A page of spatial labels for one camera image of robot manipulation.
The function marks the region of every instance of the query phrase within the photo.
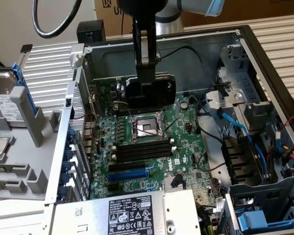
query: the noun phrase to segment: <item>metal panel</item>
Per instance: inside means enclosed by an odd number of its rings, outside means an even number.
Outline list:
[[[248,24],[251,27],[294,99],[294,15],[251,21],[208,24],[188,27],[185,28],[185,31],[229,27],[243,24]],[[270,100],[261,81],[260,84],[262,85],[268,100]]]
[[[34,103],[47,116],[63,108],[68,82],[73,80],[70,52],[76,43],[33,47],[22,66]]]

